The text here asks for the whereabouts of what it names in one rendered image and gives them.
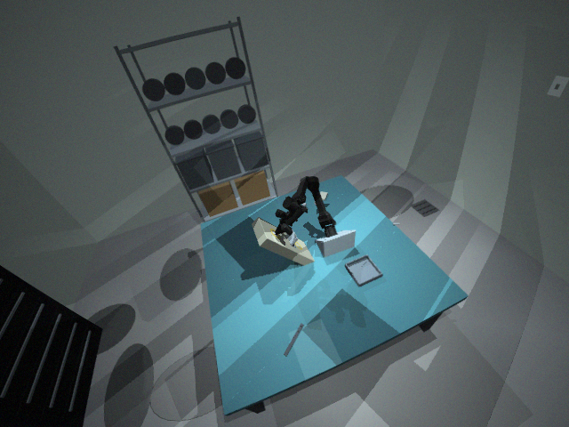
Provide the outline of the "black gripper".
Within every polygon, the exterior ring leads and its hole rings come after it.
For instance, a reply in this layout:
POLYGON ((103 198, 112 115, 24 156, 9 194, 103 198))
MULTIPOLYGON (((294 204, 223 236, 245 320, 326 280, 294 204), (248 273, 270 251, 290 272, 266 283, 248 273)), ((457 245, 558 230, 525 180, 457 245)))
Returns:
POLYGON ((287 233, 289 236, 292 235, 292 225, 295 221, 298 221, 298 217, 296 217, 292 212, 288 212, 289 216, 287 220, 279 219, 280 223, 276 228, 275 234, 287 233), (291 226, 291 227, 290 227, 291 226))

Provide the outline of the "dark grey flat bar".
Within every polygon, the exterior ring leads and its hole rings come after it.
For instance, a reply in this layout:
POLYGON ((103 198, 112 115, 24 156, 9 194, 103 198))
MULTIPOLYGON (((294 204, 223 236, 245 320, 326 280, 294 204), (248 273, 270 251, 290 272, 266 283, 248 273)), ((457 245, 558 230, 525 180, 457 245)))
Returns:
POLYGON ((296 341, 296 339, 297 339, 299 333, 300 333, 301 330, 302 330, 302 327, 303 327, 303 324, 301 323, 301 325, 300 325, 298 331, 295 333, 295 335, 294 335, 292 341, 290 342, 289 346, 287 347, 286 351, 284 352, 284 355, 285 355, 285 356, 287 356, 288 352, 291 350, 291 348, 292 348, 293 344, 295 343, 295 341, 296 341))

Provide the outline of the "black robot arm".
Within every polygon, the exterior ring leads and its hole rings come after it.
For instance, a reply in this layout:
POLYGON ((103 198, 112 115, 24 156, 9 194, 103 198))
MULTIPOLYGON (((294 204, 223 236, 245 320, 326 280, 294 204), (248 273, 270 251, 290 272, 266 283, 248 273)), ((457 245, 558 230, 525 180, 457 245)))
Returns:
MULTIPOLYGON (((305 176, 301 178, 300 185, 295 194, 293 194, 292 198, 289 196, 285 198, 283 202, 283 207, 288 211, 292 212, 296 217, 300 217, 304 212, 308 213, 308 208, 301 204, 306 202, 306 189, 312 192, 313 198, 315 199, 317 209, 319 212, 319 216, 317 219, 322 227, 325 229, 325 235, 327 238, 338 235, 337 230, 335 228, 336 221, 333 219, 330 213, 328 213, 325 209, 325 204, 319 192, 319 179, 316 176, 305 176), (330 225, 332 224, 332 225, 330 225), (326 226, 329 225, 329 226, 326 226), (325 227, 326 226, 326 227, 325 227)), ((284 212, 282 210, 276 210, 276 217, 287 220, 288 219, 288 211, 284 212)))

